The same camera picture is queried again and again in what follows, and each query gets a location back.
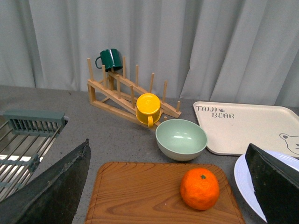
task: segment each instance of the wooden cutting board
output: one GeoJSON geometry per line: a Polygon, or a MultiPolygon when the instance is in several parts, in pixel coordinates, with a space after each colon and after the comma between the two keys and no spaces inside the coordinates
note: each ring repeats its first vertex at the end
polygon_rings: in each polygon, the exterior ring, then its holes
{"type": "Polygon", "coordinates": [[[224,172],[210,164],[109,162],[98,171],[85,224],[244,224],[224,172]],[[220,197],[206,211],[179,193],[186,171],[204,167],[218,178],[220,197]]]}

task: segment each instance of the white plate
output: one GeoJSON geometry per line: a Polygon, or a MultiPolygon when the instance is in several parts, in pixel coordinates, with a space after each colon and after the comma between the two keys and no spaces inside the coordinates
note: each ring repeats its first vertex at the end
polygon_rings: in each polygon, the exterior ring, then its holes
{"type": "MultiPolygon", "coordinates": [[[[267,151],[270,155],[273,155],[275,158],[279,159],[280,161],[284,162],[285,164],[289,165],[293,169],[299,171],[299,161],[282,153],[267,151]]],[[[235,182],[237,187],[239,188],[240,193],[242,194],[245,201],[248,205],[253,209],[256,214],[259,215],[265,222],[266,217],[263,214],[263,211],[256,200],[256,196],[254,194],[254,188],[251,181],[250,172],[247,166],[247,162],[245,160],[245,154],[241,155],[237,162],[235,163],[235,182]]]]}
{"type": "Polygon", "coordinates": [[[299,117],[285,107],[200,101],[193,107],[215,154],[242,155],[252,143],[299,158],[299,117]]]}

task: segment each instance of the green mug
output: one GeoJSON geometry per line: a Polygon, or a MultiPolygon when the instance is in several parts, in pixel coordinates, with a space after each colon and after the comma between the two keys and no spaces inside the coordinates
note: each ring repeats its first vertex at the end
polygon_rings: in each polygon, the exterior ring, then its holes
{"type": "Polygon", "coordinates": [[[121,59],[117,49],[106,49],[100,52],[100,56],[95,59],[95,66],[97,66],[98,69],[102,68],[97,64],[97,60],[100,58],[102,59],[102,64],[105,65],[106,71],[109,71],[112,68],[114,71],[122,69],[121,59]]]}

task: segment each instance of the mug handle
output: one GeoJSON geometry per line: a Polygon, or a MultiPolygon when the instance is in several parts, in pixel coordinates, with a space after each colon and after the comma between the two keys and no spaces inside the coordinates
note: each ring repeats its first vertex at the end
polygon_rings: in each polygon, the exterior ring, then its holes
{"type": "Polygon", "coordinates": [[[154,122],[153,122],[153,117],[152,116],[148,116],[148,126],[149,127],[153,127],[154,126],[154,122]]]}
{"type": "Polygon", "coordinates": [[[97,60],[98,60],[99,58],[101,58],[101,56],[100,56],[100,57],[97,57],[97,59],[95,59],[95,66],[97,66],[98,69],[101,69],[102,67],[99,67],[98,64],[97,64],[97,60]]]}

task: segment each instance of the metal wire rack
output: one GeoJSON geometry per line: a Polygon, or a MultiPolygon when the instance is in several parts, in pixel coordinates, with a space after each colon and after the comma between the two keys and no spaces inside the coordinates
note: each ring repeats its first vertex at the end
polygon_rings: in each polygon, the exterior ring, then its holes
{"type": "Polygon", "coordinates": [[[63,112],[12,109],[0,123],[2,201],[26,185],[67,120],[63,112]]]}

